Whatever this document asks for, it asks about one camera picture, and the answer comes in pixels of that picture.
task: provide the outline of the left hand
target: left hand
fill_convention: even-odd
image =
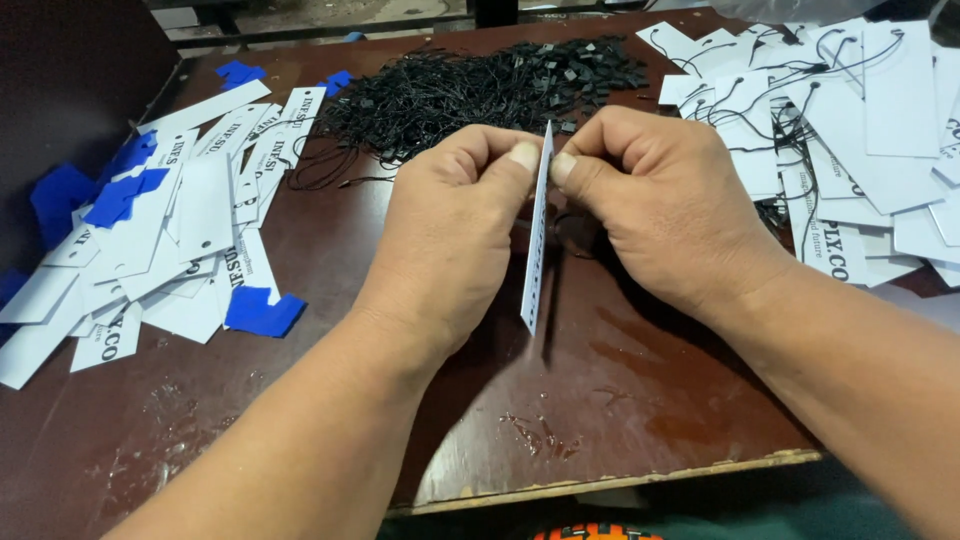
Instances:
[[[463,346],[503,283],[541,146],[524,132],[467,126],[397,171],[353,310],[423,340],[423,367],[439,369]]]

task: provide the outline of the hand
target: hand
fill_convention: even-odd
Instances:
[[[400,167],[354,310],[425,340],[439,368],[503,283],[541,146],[535,135],[468,126]]]
[[[605,107],[554,158],[550,177],[600,219],[640,285],[701,320],[797,264],[700,122]]]

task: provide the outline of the finger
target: finger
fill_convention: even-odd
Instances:
[[[472,167],[474,171],[480,171],[488,163],[510,152],[521,141],[543,145],[541,136],[473,124],[445,138],[434,147],[434,150],[452,153],[457,156],[457,161],[465,169]]]
[[[520,141],[487,167],[476,188],[513,219],[527,201],[539,165],[540,147],[529,140]]]
[[[606,219],[610,202],[617,200],[618,188],[633,180],[613,165],[592,156],[571,156],[564,152],[550,163],[550,181],[563,195],[587,207],[601,220]]]
[[[633,170],[648,150],[645,145],[635,143],[669,134],[676,128],[672,125],[676,120],[627,107],[607,106],[570,138],[563,152],[595,158],[614,156],[623,161],[624,170]]]

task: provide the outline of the dark wall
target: dark wall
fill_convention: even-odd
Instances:
[[[42,256],[34,182],[63,161],[96,178],[180,55],[139,0],[4,0],[0,273]]]

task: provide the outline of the forearm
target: forearm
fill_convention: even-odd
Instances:
[[[921,532],[960,527],[960,336],[796,265],[708,323]]]
[[[429,383],[408,367],[424,342],[349,315],[114,533],[373,538]]]

